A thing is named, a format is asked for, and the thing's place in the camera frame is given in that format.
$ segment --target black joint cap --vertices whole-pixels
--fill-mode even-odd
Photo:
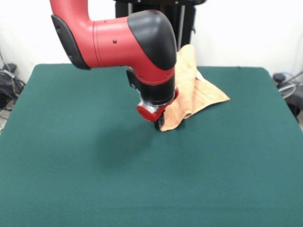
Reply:
[[[128,16],[128,25],[142,50],[162,70],[177,62],[174,30],[167,17],[157,10],[145,10]]]
[[[286,76],[282,73],[276,73],[273,75],[273,79],[277,83],[282,83],[286,79]]]

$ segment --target orange towel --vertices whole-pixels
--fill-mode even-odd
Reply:
[[[177,54],[176,85],[179,96],[164,112],[165,123],[161,131],[175,129],[183,119],[229,97],[215,85],[205,80],[197,70],[196,53],[192,45],[185,45]]]

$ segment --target green table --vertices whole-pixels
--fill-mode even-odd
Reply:
[[[303,136],[260,68],[159,132],[124,68],[38,65],[0,136],[1,227],[302,227]]]

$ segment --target red robot arm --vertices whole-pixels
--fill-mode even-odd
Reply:
[[[147,10],[92,21],[88,0],[50,2],[53,23],[70,61],[84,70],[128,66],[130,85],[141,95],[139,113],[148,121],[157,121],[178,95],[176,40],[164,14]]]

